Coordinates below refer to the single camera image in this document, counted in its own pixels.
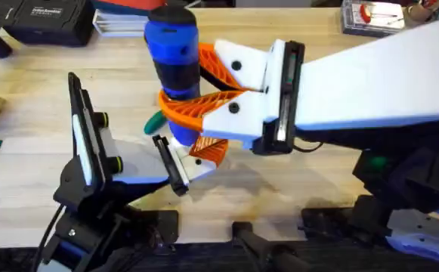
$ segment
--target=screw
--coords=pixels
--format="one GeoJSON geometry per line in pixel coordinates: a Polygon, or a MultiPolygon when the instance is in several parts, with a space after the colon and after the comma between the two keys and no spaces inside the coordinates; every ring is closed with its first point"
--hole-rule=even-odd
{"type": "Polygon", "coordinates": [[[240,105],[236,102],[229,104],[230,113],[238,113],[240,111],[240,105]]]}
{"type": "Polygon", "coordinates": [[[241,70],[242,66],[243,65],[238,60],[233,61],[233,63],[231,64],[231,68],[233,68],[234,71],[241,70]]]}

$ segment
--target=sticker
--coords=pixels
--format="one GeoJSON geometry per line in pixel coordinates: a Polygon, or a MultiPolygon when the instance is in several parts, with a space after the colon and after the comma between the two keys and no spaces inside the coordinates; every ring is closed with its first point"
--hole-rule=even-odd
{"type": "Polygon", "coordinates": [[[43,8],[43,7],[34,7],[31,10],[31,16],[37,17],[47,17],[47,18],[59,18],[63,13],[62,8],[43,8]]]}
{"type": "Polygon", "coordinates": [[[384,27],[392,29],[403,29],[404,20],[402,7],[390,3],[361,2],[363,4],[352,4],[352,15],[355,24],[373,27],[384,27]],[[366,22],[362,18],[361,6],[368,10],[371,21],[366,22]]]}

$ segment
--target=red object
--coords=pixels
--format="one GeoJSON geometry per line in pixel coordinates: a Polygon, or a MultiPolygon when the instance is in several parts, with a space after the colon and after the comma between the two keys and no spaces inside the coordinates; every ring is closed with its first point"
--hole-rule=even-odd
{"type": "Polygon", "coordinates": [[[360,16],[362,17],[365,23],[370,23],[372,21],[372,16],[370,12],[367,10],[367,6],[365,4],[360,5],[360,16]]]}
{"type": "Polygon", "coordinates": [[[149,11],[165,5],[165,0],[100,0],[100,2],[149,11]]]}
{"type": "Polygon", "coordinates": [[[436,2],[437,2],[437,0],[428,0],[428,1],[425,2],[424,8],[429,8],[432,5],[436,4],[436,2]]]}

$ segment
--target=green light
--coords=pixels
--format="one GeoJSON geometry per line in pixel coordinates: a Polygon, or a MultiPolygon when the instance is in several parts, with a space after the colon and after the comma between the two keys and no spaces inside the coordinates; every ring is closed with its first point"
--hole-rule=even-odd
{"type": "Polygon", "coordinates": [[[384,156],[376,156],[370,160],[370,165],[376,169],[383,169],[387,165],[387,158],[384,156]]]}

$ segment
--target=black band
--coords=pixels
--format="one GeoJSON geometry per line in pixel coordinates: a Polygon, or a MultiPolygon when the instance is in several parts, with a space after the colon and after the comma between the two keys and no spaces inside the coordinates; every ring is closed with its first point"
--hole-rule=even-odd
{"type": "Polygon", "coordinates": [[[160,135],[155,135],[152,137],[152,140],[155,146],[159,149],[160,157],[162,158],[162,162],[164,162],[165,170],[167,170],[168,182],[170,183],[174,193],[178,196],[184,195],[189,189],[184,185],[181,173],[177,169],[170,150],[167,148],[167,138],[160,137],[160,135]]]}
{"type": "Polygon", "coordinates": [[[162,6],[149,13],[149,20],[162,23],[196,25],[196,17],[179,6],[162,6]]]}
{"type": "Polygon", "coordinates": [[[199,83],[199,61],[187,65],[171,65],[154,61],[162,86],[172,90],[185,90],[199,83]]]}
{"type": "Polygon", "coordinates": [[[218,88],[220,91],[233,91],[238,90],[238,88],[229,86],[228,84],[222,82],[217,79],[214,75],[212,75],[206,68],[201,66],[201,77],[207,80],[209,83],[213,84],[214,87],[218,88]]]}

